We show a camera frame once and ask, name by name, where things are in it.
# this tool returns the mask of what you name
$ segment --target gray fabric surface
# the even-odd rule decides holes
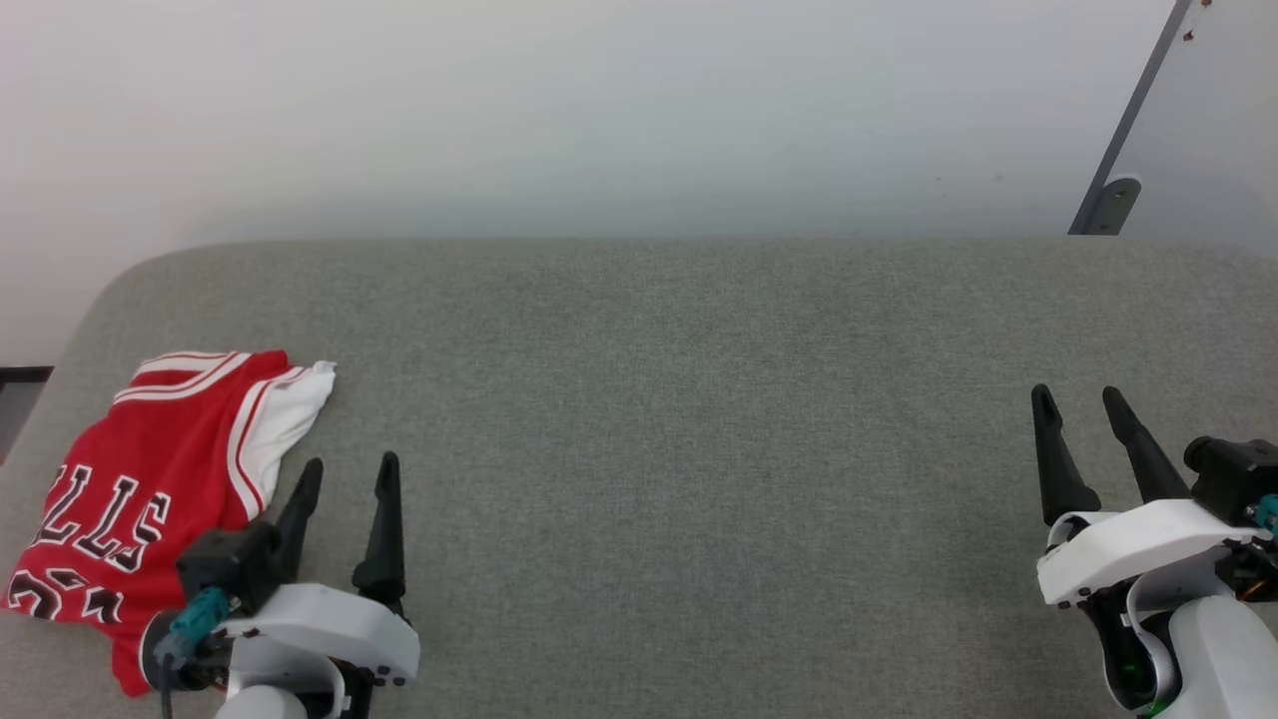
[[[323,457],[304,580],[348,586],[403,461],[424,662],[374,716],[1118,716],[1090,626],[1038,595],[1030,388],[1132,507],[1102,388],[1173,457],[1278,438],[1275,277],[1113,238],[175,254],[77,332],[0,471],[0,564],[141,359],[282,346],[339,364],[280,488]],[[91,630],[3,614],[5,715],[155,710]]]

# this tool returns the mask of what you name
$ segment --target basketball jersey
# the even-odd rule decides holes
[[[156,613],[185,604],[178,557],[204,531],[239,530],[267,507],[281,457],[311,429],[334,377],[332,364],[291,368],[280,350],[142,364],[56,469],[6,607],[98,628],[120,687],[146,693],[142,633]]]

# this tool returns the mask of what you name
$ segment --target robotic arm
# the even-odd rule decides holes
[[[1109,692],[1136,716],[1243,719],[1278,708],[1278,642],[1245,603],[1278,600],[1278,447],[1200,438],[1191,490],[1122,395],[1103,401],[1144,504],[1102,512],[1047,387],[1034,388],[1047,604],[1097,630]]]
[[[357,594],[294,584],[322,476],[312,460],[276,525],[206,533],[178,561],[189,604],[151,622],[141,656],[166,719],[170,691],[207,687],[226,693],[217,719],[367,719],[374,688],[417,677],[420,642],[400,604],[399,460],[382,458]]]

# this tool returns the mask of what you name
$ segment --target metal bracket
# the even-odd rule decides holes
[[[1137,197],[1140,180],[1136,178],[1118,178],[1107,184],[1097,201],[1097,211],[1080,234],[1118,234]]]

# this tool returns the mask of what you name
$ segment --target printed number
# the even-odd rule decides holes
[[[146,507],[142,508],[133,524],[132,544],[111,539],[109,535],[120,520],[120,515],[124,513],[124,507],[138,490],[137,480],[120,475],[115,480],[111,502],[106,511],[98,517],[92,530],[77,538],[75,535],[81,533],[79,522],[63,521],[63,517],[70,511],[72,504],[84,494],[92,475],[91,467],[75,466],[66,488],[45,515],[31,547],[65,545],[74,538],[72,547],[77,552],[95,561],[105,561],[121,572],[137,572],[142,566],[142,557],[146,554],[147,547],[162,538],[164,524],[169,520],[169,507],[173,504],[173,498],[165,493],[156,493],[147,501]],[[50,497],[58,492],[65,476],[66,466],[64,465],[54,478],[54,489],[49,492]],[[120,605],[124,604],[123,594],[101,586],[89,586],[89,582],[79,572],[61,567],[46,570],[41,577],[27,570],[14,572],[13,579],[9,580],[6,602],[9,609],[23,610],[26,608],[27,614],[32,617],[55,619],[63,612],[66,598],[75,593],[83,594],[81,618],[92,618],[102,624],[114,624],[120,621]]]
[[[56,619],[63,610],[63,596],[84,589],[84,604],[81,618],[95,618],[100,624],[118,624],[124,595],[105,587],[88,587],[84,577],[75,570],[52,568],[40,580],[26,570],[14,572],[9,580],[9,609],[22,609],[27,604],[27,614],[37,619]]]

